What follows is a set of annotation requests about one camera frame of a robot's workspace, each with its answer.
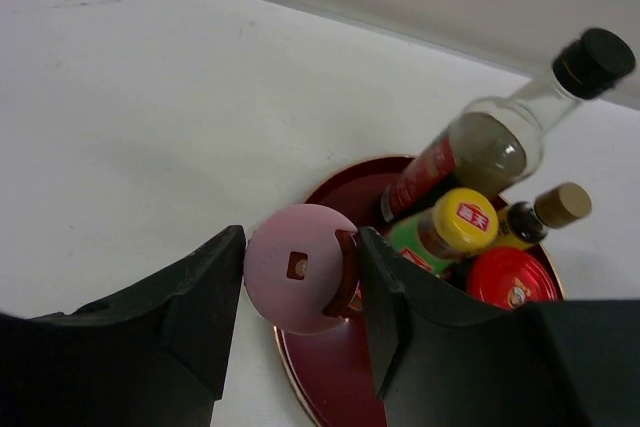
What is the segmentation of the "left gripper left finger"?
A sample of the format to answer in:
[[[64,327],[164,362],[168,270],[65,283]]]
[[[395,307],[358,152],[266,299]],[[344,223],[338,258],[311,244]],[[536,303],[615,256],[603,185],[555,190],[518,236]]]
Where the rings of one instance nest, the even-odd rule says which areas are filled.
[[[245,233],[186,257],[44,330],[33,426],[207,426],[224,390]]]

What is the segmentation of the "red lid sauce jar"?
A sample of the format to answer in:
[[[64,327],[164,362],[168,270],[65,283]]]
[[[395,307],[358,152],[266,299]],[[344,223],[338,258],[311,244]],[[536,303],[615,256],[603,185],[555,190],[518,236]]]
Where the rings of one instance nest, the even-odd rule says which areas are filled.
[[[466,292],[485,303],[513,310],[527,302],[561,298],[553,278],[533,256],[513,247],[497,247],[475,258]]]

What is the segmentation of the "yellow cap sauce bottle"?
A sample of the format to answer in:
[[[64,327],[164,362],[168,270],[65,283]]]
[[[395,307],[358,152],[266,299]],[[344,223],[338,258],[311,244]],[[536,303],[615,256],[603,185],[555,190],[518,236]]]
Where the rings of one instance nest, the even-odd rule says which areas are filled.
[[[455,188],[431,208],[396,223],[388,243],[403,257],[436,276],[490,246],[499,221],[491,202],[479,192]]]

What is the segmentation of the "pink lid spice shaker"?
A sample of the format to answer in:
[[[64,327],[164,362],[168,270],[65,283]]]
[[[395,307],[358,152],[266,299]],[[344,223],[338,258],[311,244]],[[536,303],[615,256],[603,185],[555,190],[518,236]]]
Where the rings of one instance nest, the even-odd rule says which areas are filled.
[[[280,330],[317,335],[362,311],[356,226],[322,205],[277,211],[253,232],[244,283],[262,317]]]

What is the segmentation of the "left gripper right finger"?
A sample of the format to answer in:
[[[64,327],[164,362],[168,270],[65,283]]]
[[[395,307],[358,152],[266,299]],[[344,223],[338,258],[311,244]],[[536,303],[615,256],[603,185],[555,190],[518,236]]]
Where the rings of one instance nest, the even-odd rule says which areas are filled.
[[[358,262],[374,389],[390,426],[513,426],[530,407],[514,316],[402,257],[374,229]]]

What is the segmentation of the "small yellow label bottle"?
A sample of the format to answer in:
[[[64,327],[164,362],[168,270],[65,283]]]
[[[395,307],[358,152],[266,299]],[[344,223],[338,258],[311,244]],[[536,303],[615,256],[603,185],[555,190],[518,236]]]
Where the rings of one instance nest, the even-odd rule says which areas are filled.
[[[591,212],[591,197],[583,187],[573,182],[560,184],[533,202],[517,202],[500,209],[498,232],[491,248],[528,250],[540,244],[550,230],[567,227]]]

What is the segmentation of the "tall dark soy bottle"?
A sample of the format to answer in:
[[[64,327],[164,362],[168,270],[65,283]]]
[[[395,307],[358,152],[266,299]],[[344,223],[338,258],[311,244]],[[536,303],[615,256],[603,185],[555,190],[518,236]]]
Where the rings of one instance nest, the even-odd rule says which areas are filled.
[[[635,68],[635,55],[619,36],[586,29],[509,96],[469,103],[383,191],[382,219],[392,223],[425,209],[454,187],[496,198],[538,170],[554,127]]]

